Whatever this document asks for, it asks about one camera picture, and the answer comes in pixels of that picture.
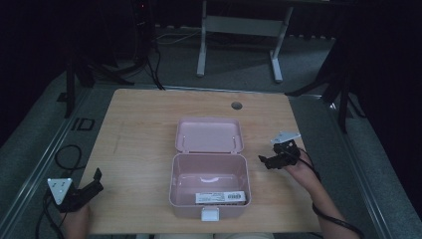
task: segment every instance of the open lid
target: open lid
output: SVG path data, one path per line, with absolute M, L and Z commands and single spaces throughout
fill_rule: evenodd
M 183 118 L 177 127 L 176 148 L 185 153 L 239 153 L 243 149 L 239 122 L 226 118 Z

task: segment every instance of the hand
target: hand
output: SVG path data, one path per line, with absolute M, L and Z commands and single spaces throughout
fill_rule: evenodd
M 309 165 L 313 165 L 311 159 L 302 150 L 299 158 Z M 316 174 L 300 160 L 296 165 L 285 166 L 285 170 L 308 192 L 318 190 L 321 187 Z
M 88 204 L 76 212 L 61 213 L 60 215 L 64 220 L 63 226 L 67 239 L 87 238 L 90 225 L 90 206 Z

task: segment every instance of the pink plastic container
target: pink plastic container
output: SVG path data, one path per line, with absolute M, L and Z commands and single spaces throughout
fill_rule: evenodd
M 183 118 L 176 134 L 170 203 L 178 217 L 218 221 L 238 217 L 251 202 L 248 166 L 239 152 L 243 141 L 239 122 L 222 118 Z M 245 193 L 236 203 L 197 203 L 196 193 Z

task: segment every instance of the round hole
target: round hole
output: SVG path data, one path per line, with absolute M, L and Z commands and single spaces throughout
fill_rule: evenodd
M 232 108 L 233 108 L 234 110 L 236 110 L 236 111 L 240 110 L 242 107 L 243 107 L 243 106 L 242 106 L 242 104 L 241 104 L 241 103 L 238 103 L 238 102 L 234 102 L 234 103 L 232 103 Z

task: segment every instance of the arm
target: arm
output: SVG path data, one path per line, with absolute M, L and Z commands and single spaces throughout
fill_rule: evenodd
M 66 239 L 85 239 L 88 238 L 90 224 L 90 207 L 88 204 L 79 211 L 61 213 L 63 226 L 66 231 Z
M 300 158 L 305 162 L 312 164 L 306 153 L 301 152 Z M 338 211 L 325 188 L 317 179 L 317 176 L 308 166 L 306 166 L 303 162 L 298 161 L 296 165 L 286 166 L 285 169 L 310 194 L 314 205 L 319 209 L 319 211 L 330 217 L 345 221 L 345 218 Z M 323 218 L 318 217 L 318 222 L 323 238 L 359 238 L 355 232 Z

